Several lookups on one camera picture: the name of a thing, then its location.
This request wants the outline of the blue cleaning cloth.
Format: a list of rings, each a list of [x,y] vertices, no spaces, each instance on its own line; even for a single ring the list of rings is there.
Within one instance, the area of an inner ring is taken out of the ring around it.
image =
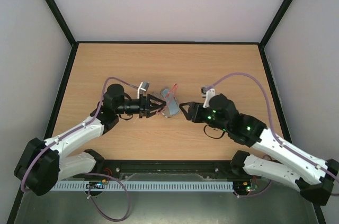
[[[167,103],[166,107],[162,110],[163,116],[166,118],[171,118],[175,115],[178,115],[180,112],[179,104],[170,89],[162,89],[160,95]]]

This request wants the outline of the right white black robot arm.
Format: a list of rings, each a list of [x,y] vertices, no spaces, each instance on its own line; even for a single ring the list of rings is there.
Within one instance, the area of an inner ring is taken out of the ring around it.
[[[204,103],[180,104],[185,118],[219,129],[234,142],[266,153],[272,161],[246,151],[237,151],[230,166],[237,177],[261,176],[295,189],[307,201],[325,206],[333,196],[338,162],[323,160],[284,140],[259,119],[239,113],[233,101],[222,94]]]

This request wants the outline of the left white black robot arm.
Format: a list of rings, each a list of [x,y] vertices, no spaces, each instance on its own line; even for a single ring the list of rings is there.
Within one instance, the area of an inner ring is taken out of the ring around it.
[[[105,86],[97,108],[80,124],[66,132],[40,140],[31,139],[14,170],[21,181],[22,192],[32,191],[44,195],[63,179],[92,171],[99,161],[97,153],[69,154],[84,143],[109,132],[126,114],[150,118],[166,106],[166,102],[147,93],[148,83],[137,88],[137,98],[132,99],[120,84]]]

